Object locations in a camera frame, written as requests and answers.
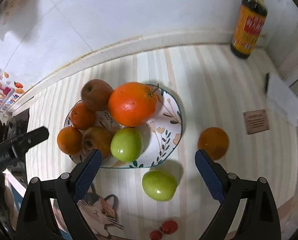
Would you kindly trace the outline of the soy sauce bottle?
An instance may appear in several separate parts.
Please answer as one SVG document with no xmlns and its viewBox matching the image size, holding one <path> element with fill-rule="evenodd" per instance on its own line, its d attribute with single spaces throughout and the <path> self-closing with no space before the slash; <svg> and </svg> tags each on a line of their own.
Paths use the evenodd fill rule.
<svg viewBox="0 0 298 240">
<path fill-rule="evenodd" d="M 230 49 L 237 57 L 248 59 L 256 46 L 268 11 L 264 0 L 242 0 Z"/>
</svg>

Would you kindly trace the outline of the black pen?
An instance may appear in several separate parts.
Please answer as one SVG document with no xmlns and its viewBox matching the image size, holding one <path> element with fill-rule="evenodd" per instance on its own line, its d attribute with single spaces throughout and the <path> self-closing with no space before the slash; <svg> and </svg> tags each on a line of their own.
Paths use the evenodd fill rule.
<svg viewBox="0 0 298 240">
<path fill-rule="evenodd" d="M 269 79 L 270 79 L 270 73 L 266 73 L 266 76 L 265 76 L 265 87 L 264 87 L 265 94 L 267 94 L 267 91 L 268 91 Z"/>
</svg>

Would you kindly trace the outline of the dark red apple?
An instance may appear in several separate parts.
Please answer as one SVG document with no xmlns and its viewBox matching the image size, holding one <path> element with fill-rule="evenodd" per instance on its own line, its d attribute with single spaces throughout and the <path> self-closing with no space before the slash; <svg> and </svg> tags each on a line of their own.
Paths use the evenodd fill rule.
<svg viewBox="0 0 298 240">
<path fill-rule="evenodd" d="M 84 154 L 89 154 L 94 148 L 100 150 L 102 158 L 111 155 L 110 145 L 114 133 L 107 131 L 101 126 L 90 127 L 83 135 L 82 150 Z"/>
</svg>

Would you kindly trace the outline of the striped cat table mat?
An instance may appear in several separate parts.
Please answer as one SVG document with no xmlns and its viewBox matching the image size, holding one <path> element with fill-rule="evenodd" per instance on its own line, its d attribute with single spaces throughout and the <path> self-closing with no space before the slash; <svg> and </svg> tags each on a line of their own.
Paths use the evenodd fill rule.
<svg viewBox="0 0 298 240">
<path fill-rule="evenodd" d="M 242 179 L 265 177 L 272 189 L 280 217 L 292 208 L 297 184 L 297 129 L 267 108 L 264 92 L 266 73 L 275 68 L 260 49 L 246 60 L 236 58 L 227 46 L 183 46 L 125 56 L 98 64 L 48 86 L 31 101 L 29 130 L 49 129 L 47 141 L 27 154 L 28 178 L 55 179 L 70 172 L 74 163 L 57 146 L 57 135 L 80 90 L 91 79 L 112 87 L 137 81 L 157 84 L 179 103 L 184 132 L 177 148 L 159 167 L 179 181 L 174 197 L 156 202 L 143 191 L 144 168 L 103 168 L 95 180 L 96 192 L 114 194 L 118 200 L 119 229 L 112 235 L 148 239 L 150 231 L 173 218 L 179 229 L 172 239 L 198 239 L 210 223 L 219 203 L 213 200 L 197 168 L 194 155 L 200 134 L 209 127 L 223 129 L 230 140 L 220 160 L 228 172 Z M 268 131 L 248 135 L 243 112 L 265 109 Z"/>
</svg>

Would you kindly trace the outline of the large orange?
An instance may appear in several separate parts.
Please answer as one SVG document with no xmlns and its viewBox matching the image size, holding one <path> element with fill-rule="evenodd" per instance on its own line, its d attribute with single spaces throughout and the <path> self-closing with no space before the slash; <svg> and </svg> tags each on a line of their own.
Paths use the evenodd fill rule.
<svg viewBox="0 0 298 240">
<path fill-rule="evenodd" d="M 138 82 L 128 82 L 117 87 L 108 101 L 111 117 L 127 127 L 144 124 L 156 112 L 157 89 Z"/>
</svg>

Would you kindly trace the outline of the brown label card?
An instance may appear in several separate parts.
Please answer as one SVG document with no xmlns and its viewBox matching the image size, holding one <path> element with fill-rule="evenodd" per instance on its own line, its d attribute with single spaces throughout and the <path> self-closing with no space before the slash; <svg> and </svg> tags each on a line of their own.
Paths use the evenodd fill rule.
<svg viewBox="0 0 298 240">
<path fill-rule="evenodd" d="M 243 119 L 248 135 L 268 131 L 270 129 L 265 109 L 243 112 Z"/>
</svg>

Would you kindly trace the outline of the small orange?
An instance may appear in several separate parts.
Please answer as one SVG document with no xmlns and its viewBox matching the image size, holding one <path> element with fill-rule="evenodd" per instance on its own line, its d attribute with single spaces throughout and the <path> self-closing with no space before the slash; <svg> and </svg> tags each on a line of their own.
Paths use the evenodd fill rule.
<svg viewBox="0 0 298 240">
<path fill-rule="evenodd" d="M 69 126 L 60 130 L 57 136 L 59 149 L 67 155 L 76 155 L 82 150 L 82 133 L 75 127 Z"/>
<path fill-rule="evenodd" d="M 96 123 L 96 112 L 89 110 L 86 104 L 80 101 L 73 107 L 70 120 L 75 128 L 85 131 Z"/>
</svg>

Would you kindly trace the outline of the green apple off plate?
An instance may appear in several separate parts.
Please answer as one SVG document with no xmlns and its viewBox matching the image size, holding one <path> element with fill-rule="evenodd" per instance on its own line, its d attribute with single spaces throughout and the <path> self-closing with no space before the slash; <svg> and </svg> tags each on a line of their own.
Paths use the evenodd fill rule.
<svg viewBox="0 0 298 240">
<path fill-rule="evenodd" d="M 172 199 L 177 186 L 176 178 L 162 170 L 148 171 L 142 177 L 144 192 L 158 202 L 166 202 Z"/>
</svg>

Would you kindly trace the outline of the green apple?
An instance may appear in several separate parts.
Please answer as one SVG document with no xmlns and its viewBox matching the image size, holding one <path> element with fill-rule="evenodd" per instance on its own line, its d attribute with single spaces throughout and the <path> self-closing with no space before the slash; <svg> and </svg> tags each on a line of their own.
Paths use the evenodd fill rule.
<svg viewBox="0 0 298 240">
<path fill-rule="evenodd" d="M 120 129 L 111 141 L 110 151 L 112 156 L 119 161 L 133 162 L 142 154 L 142 135 L 134 127 Z"/>
</svg>

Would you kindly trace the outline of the white folded paper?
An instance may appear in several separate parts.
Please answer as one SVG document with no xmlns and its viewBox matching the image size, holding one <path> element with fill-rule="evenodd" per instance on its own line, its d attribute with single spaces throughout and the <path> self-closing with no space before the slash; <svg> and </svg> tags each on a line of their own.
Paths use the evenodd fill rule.
<svg viewBox="0 0 298 240">
<path fill-rule="evenodd" d="M 298 126 L 298 98 L 278 75 L 270 73 L 266 96 L 269 109 L 293 126 Z"/>
</svg>

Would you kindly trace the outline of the colourful sticker sheet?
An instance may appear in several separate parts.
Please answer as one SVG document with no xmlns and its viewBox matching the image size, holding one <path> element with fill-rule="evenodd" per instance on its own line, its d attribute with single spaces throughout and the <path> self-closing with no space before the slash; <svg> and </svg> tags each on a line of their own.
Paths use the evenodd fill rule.
<svg viewBox="0 0 298 240">
<path fill-rule="evenodd" d="M 25 93 L 25 83 L 11 72 L 0 69 L 0 113 L 8 109 Z"/>
</svg>

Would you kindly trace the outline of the dark orange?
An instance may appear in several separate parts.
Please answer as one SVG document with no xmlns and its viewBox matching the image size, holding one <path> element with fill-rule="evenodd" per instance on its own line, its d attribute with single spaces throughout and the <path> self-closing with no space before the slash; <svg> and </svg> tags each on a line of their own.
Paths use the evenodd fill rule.
<svg viewBox="0 0 298 240">
<path fill-rule="evenodd" d="M 218 127 L 209 127 L 199 136 L 197 143 L 199 150 L 205 150 L 212 160 L 219 160 L 227 153 L 229 137 Z"/>
</svg>

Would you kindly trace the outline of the small orange on plate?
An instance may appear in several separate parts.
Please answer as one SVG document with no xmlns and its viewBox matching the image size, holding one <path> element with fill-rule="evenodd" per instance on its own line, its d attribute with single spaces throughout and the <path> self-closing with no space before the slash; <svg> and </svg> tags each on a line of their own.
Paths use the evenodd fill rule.
<svg viewBox="0 0 298 240">
<path fill-rule="evenodd" d="M 75 128 L 85 131 L 96 123 L 96 112 L 89 110 L 86 104 L 80 101 L 73 107 L 70 120 Z"/>
</svg>

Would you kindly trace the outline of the floral ceramic plate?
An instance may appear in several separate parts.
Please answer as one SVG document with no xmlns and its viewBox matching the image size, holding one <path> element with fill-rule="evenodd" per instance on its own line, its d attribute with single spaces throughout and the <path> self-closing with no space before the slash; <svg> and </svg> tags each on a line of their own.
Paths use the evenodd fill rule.
<svg viewBox="0 0 298 240">
<path fill-rule="evenodd" d="M 158 88 L 156 90 L 158 101 L 154 115 L 144 124 L 134 127 L 142 135 L 142 154 L 135 161 L 130 163 L 119 161 L 111 154 L 105 159 L 102 158 L 103 168 L 154 167 L 163 163 L 177 148 L 183 133 L 182 115 L 178 102 L 169 92 L 160 88 L 158 85 L 145 85 Z M 65 119 L 63 128 L 73 126 L 70 120 L 72 109 L 73 108 L 71 108 Z M 114 133 L 114 135 L 120 129 L 127 127 L 116 122 L 111 117 L 108 108 L 105 111 L 96 112 L 96 123 L 93 126 L 101 126 L 107 131 Z M 76 155 L 68 156 L 74 163 L 79 164 L 83 162 L 88 155 L 89 154 L 84 154 L 83 150 L 81 150 Z"/>
</svg>

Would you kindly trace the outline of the red cherry tomato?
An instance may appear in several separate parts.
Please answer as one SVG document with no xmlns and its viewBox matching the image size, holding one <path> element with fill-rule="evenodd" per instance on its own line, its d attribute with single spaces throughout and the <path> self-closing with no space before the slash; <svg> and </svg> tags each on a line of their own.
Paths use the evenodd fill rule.
<svg viewBox="0 0 298 240">
<path fill-rule="evenodd" d="M 178 230 L 178 224 L 174 220 L 165 221 L 161 225 L 160 230 L 165 235 L 171 235 Z"/>
<path fill-rule="evenodd" d="M 162 240 L 163 233 L 159 230 L 154 230 L 150 233 L 150 240 Z"/>
</svg>

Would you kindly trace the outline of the brownish red apple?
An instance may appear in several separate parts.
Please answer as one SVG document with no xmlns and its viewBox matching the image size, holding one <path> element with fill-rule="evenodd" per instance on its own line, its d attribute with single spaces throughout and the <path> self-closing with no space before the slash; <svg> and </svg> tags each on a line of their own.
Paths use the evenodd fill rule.
<svg viewBox="0 0 298 240">
<path fill-rule="evenodd" d="M 104 80 L 92 79 L 81 90 L 81 98 L 89 110 L 105 111 L 113 88 Z"/>
</svg>

